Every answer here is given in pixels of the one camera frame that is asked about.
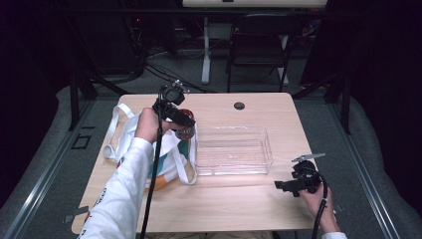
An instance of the person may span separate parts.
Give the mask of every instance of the person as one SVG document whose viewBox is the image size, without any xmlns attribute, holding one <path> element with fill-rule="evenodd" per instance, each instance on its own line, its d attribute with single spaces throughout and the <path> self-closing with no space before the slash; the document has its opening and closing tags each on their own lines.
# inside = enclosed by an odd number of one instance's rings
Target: person
<svg viewBox="0 0 422 239">
<path fill-rule="evenodd" d="M 319 210 L 319 205 L 322 200 L 322 184 L 318 186 L 316 189 L 316 193 L 310 193 L 306 190 L 299 191 L 299 195 L 301 198 L 305 200 L 307 204 L 308 210 L 310 211 L 313 217 L 317 216 L 317 212 Z M 322 216 L 320 218 L 319 227 L 324 233 L 322 235 L 322 239 L 344 239 L 346 238 L 345 234 L 341 232 L 337 222 L 335 220 L 334 210 L 333 210 L 333 203 L 332 203 L 332 192 L 331 189 L 328 188 L 328 198 L 327 203 L 325 205 L 325 209 L 323 210 Z"/>
<path fill-rule="evenodd" d="M 174 122 L 163 121 L 162 129 L 179 129 L 180 125 Z M 113 173 L 105 184 L 103 192 L 94 207 L 87 215 L 86 222 L 78 238 L 134 238 L 142 203 L 145 182 L 148 170 L 154 159 L 153 144 L 157 140 L 158 117 L 151 108 L 144 108 L 139 117 L 134 138 L 123 156 L 123 163 Z M 300 191 L 308 209 L 313 216 L 317 215 L 322 189 L 315 194 Z M 332 213 L 331 192 L 328 194 L 326 209 L 322 214 L 320 227 L 325 233 L 324 239 L 343 239 L 345 235 L 335 222 Z M 234 232 L 202 234 L 201 238 L 272 238 L 271 232 Z M 187 237 L 179 235 L 172 238 L 200 238 L 198 234 Z"/>
</svg>

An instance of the table top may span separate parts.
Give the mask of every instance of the table top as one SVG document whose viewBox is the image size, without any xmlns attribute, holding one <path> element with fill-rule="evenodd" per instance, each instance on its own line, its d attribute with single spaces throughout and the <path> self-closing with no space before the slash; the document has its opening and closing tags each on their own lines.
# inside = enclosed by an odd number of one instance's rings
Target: table top
<svg viewBox="0 0 422 239">
<path fill-rule="evenodd" d="M 327 0 L 183 0 L 184 7 L 205 7 L 205 8 L 323 8 Z"/>
<path fill-rule="evenodd" d="M 157 95 L 122 96 L 134 113 L 151 107 Z M 292 180 L 292 159 L 311 153 L 290 95 L 191 94 L 181 109 L 193 111 L 201 128 L 213 126 L 264 126 L 268 132 L 273 164 L 268 174 L 199 176 L 194 185 L 179 179 L 155 191 L 147 232 L 210 232 L 311 229 L 314 220 L 303 200 L 276 189 L 275 180 Z M 245 104 L 236 110 L 234 104 Z M 120 118 L 114 145 L 126 119 Z M 93 207 L 115 170 L 113 160 L 99 153 L 80 206 Z M 137 230 L 140 231 L 146 202 L 144 194 Z M 80 233 L 86 214 L 75 218 L 72 230 Z"/>
</svg>

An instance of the table leg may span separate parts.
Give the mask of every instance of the table leg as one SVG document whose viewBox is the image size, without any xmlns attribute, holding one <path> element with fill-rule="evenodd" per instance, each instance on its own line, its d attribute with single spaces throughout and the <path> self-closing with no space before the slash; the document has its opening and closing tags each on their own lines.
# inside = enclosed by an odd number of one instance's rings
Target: table leg
<svg viewBox="0 0 422 239">
<path fill-rule="evenodd" d="M 284 48 L 286 48 L 286 45 L 288 44 L 289 36 L 282 36 L 280 38 L 282 40 L 282 46 L 283 46 L 283 49 L 284 49 Z M 284 68 L 277 68 L 277 71 L 279 72 L 280 81 L 282 80 L 282 75 L 283 75 L 284 70 L 285 70 Z M 285 75 L 285 81 L 283 82 L 283 86 L 288 86 L 288 85 L 289 85 L 288 75 Z"/>
<path fill-rule="evenodd" d="M 204 65 L 202 67 L 202 84 L 208 85 L 210 83 L 210 39 L 208 33 L 208 18 L 204 18 Z"/>
</svg>

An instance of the transparent plastic tray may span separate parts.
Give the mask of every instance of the transparent plastic tray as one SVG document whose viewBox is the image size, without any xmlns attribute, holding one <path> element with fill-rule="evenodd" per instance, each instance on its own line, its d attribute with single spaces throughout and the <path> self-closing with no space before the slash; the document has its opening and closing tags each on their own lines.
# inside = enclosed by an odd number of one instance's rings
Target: transparent plastic tray
<svg viewBox="0 0 422 239">
<path fill-rule="evenodd" d="M 264 127 L 219 126 L 198 130 L 199 175 L 266 174 L 272 163 Z"/>
</svg>

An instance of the black cord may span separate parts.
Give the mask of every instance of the black cord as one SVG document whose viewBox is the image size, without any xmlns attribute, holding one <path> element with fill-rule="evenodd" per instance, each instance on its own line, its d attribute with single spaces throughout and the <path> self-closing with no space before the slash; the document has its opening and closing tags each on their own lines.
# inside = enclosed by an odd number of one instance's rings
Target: black cord
<svg viewBox="0 0 422 239">
<path fill-rule="evenodd" d="M 179 80 L 180 82 L 183 83 L 184 86 L 189 87 L 191 89 L 198 90 L 198 91 L 200 91 L 202 93 L 217 93 L 216 91 L 213 91 L 211 89 L 201 88 L 201 87 L 195 86 L 194 84 L 189 83 L 188 81 L 184 80 L 182 77 L 180 77 L 176 73 L 174 73 L 171 70 L 169 70 L 167 68 L 164 68 L 162 66 L 158 66 L 158 65 L 155 65 L 155 64 L 146 63 L 145 69 L 147 71 L 151 72 L 156 77 L 158 77 L 158 78 L 160 78 L 160 79 L 162 79 L 164 81 L 172 82 L 172 80 Z M 174 76 L 169 75 L 165 71 L 168 71 L 168 72 L 172 73 Z"/>
<path fill-rule="evenodd" d="M 161 88 L 158 93 L 158 103 L 160 106 L 161 106 L 162 91 L 163 91 L 163 88 Z M 163 135 L 162 116 L 161 116 L 161 110 L 158 110 L 158 129 L 157 129 L 157 142 L 155 145 L 155 157 L 154 157 L 154 164 L 152 167 L 151 182 L 149 183 L 148 197 L 146 198 L 145 214 L 143 216 L 143 224 L 142 224 L 142 231 L 140 232 L 140 239 L 145 238 L 146 226 L 148 224 L 149 210 L 150 210 L 151 201 L 152 201 L 152 193 L 154 192 L 155 181 L 156 181 L 157 171 L 158 171 L 158 161 L 159 161 L 159 154 L 161 151 L 162 135 Z"/>
<path fill-rule="evenodd" d="M 313 239 L 317 239 L 317 232 L 319 230 L 320 218 L 322 217 L 323 210 L 325 209 L 325 205 L 328 201 L 328 185 L 326 184 L 325 177 L 323 177 L 323 175 L 320 172 L 310 167 L 304 167 L 304 169 L 310 170 L 316 173 L 320 177 L 320 180 L 322 181 L 322 186 L 323 186 L 322 201 L 320 202 L 319 209 L 316 214 L 316 220 L 314 222 L 314 231 L 313 231 L 313 237 L 312 237 Z"/>
</svg>

